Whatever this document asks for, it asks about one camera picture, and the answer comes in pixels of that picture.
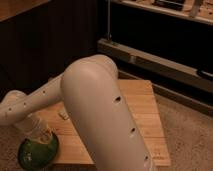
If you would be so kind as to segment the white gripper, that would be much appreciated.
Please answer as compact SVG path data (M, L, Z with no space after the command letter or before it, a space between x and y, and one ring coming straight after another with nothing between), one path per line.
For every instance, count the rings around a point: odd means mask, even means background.
M41 137L43 143L49 143L52 140L52 132L49 131L48 124L36 114L30 114L22 121L15 124L15 127L23 134L29 137Z

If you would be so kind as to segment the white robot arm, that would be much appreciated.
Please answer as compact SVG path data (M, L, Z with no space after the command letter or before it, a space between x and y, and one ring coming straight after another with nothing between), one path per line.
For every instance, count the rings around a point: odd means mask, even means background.
M0 125L64 104L98 171L157 171L118 85L118 69L105 55L70 64L31 94L0 103Z

